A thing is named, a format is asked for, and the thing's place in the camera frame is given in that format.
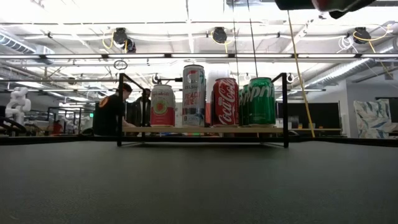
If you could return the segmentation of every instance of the pink can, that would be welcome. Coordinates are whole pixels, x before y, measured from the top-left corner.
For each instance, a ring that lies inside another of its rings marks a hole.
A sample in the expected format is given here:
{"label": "pink can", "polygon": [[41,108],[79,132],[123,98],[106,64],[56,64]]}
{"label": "pink can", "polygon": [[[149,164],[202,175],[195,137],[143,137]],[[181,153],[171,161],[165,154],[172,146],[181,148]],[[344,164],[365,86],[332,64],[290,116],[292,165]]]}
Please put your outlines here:
{"label": "pink can", "polygon": [[150,97],[150,125],[174,126],[175,97],[172,87],[169,85],[156,85]]}

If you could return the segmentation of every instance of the shelf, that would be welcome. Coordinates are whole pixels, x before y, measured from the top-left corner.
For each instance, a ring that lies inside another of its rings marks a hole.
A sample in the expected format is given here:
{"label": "shelf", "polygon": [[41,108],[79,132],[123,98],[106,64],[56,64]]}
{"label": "shelf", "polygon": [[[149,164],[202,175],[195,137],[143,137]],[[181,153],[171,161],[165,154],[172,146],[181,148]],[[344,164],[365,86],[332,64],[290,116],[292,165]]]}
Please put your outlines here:
{"label": "shelf", "polygon": [[123,128],[128,133],[283,133],[283,128]]}

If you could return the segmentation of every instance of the sprite can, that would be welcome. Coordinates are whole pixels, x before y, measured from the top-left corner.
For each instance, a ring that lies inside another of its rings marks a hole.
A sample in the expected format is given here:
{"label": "sprite can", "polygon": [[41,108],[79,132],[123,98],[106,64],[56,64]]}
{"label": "sprite can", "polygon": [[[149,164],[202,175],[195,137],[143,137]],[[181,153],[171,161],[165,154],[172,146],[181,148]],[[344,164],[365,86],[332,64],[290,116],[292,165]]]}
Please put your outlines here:
{"label": "sprite can", "polygon": [[275,89],[270,78],[253,78],[248,87],[249,125],[275,124]]}
{"label": "sprite can", "polygon": [[243,118],[242,118],[242,102],[243,102],[243,95],[242,95],[243,90],[239,90],[239,126],[243,125]]}
{"label": "sprite can", "polygon": [[242,110],[240,111],[242,114],[242,126],[247,126],[249,125],[249,92],[248,92],[248,86],[249,85],[244,85],[243,86],[243,91],[242,91]]}

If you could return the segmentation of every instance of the sprite logo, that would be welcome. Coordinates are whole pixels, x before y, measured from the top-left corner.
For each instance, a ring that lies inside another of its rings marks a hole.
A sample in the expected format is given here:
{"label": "sprite logo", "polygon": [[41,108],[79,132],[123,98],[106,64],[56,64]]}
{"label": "sprite logo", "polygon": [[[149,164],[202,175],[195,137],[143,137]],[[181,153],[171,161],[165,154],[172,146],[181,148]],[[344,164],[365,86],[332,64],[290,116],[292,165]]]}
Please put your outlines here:
{"label": "sprite logo", "polygon": [[269,86],[263,86],[262,88],[255,86],[253,88],[249,88],[249,99],[248,101],[252,102],[254,98],[260,97],[262,98],[267,92],[267,97],[275,97],[274,91],[269,88]]}

